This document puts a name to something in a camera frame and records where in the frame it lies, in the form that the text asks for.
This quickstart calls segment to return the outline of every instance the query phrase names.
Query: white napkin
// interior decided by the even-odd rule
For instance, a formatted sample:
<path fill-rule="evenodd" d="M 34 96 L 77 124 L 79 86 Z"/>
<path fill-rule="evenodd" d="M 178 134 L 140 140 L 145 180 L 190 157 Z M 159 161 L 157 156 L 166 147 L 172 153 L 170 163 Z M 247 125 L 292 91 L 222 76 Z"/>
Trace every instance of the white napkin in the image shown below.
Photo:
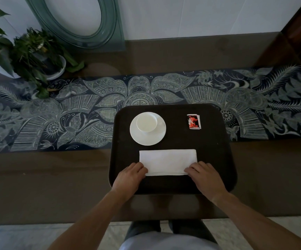
<path fill-rule="evenodd" d="M 139 151 L 139 161 L 148 168 L 146 176 L 186 175 L 184 169 L 197 162 L 195 149 Z"/>

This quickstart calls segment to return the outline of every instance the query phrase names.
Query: person's right arm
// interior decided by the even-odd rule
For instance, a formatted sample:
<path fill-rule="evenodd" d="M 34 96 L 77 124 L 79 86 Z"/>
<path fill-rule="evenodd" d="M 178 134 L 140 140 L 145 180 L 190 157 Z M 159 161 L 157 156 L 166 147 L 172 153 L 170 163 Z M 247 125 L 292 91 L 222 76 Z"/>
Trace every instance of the person's right arm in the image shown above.
<path fill-rule="evenodd" d="M 233 221 L 254 250 L 301 250 L 301 238 L 244 205 L 229 193 L 219 173 L 200 161 L 185 169 L 199 191 Z"/>

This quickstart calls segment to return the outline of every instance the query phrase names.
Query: white saucer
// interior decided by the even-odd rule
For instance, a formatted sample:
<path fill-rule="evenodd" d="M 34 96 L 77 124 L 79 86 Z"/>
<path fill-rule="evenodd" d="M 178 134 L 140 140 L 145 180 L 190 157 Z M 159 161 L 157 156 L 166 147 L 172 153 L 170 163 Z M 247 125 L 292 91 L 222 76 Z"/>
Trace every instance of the white saucer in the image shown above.
<path fill-rule="evenodd" d="M 143 145 L 143 146 L 155 145 L 158 142 L 160 142 L 163 139 L 163 137 L 165 136 L 165 132 L 167 129 L 165 126 L 165 121 L 163 120 L 163 118 L 160 115 L 153 113 L 153 112 L 152 112 L 152 114 L 157 119 L 157 126 L 151 132 L 142 132 L 138 129 L 138 127 L 136 126 L 136 119 L 138 118 L 139 115 L 137 115 L 131 122 L 130 134 L 131 134 L 132 138 L 134 139 L 134 141 L 136 143 L 139 143 L 140 145 Z"/>

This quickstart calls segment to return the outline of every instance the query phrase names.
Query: forearm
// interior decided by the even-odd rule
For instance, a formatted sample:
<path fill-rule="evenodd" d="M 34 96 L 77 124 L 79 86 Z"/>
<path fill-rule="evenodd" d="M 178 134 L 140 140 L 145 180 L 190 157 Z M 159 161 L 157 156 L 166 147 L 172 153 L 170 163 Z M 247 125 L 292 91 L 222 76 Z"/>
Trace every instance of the forearm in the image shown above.
<path fill-rule="evenodd" d="M 110 191 L 90 212 L 60 235 L 49 250 L 97 249 L 112 219 L 124 200 Z"/>
<path fill-rule="evenodd" d="M 254 250 L 301 249 L 301 238 L 242 204 L 232 194 L 215 204 L 227 214 Z"/>

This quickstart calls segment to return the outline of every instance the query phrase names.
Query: white cup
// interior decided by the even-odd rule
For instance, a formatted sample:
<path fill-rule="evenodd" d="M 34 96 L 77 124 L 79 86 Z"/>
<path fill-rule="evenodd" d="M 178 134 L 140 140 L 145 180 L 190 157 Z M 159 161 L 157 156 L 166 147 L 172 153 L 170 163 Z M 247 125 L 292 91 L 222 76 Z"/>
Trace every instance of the white cup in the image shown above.
<path fill-rule="evenodd" d="M 137 118 L 136 126 L 142 132 L 151 132 L 157 126 L 157 118 L 152 112 L 143 112 Z"/>

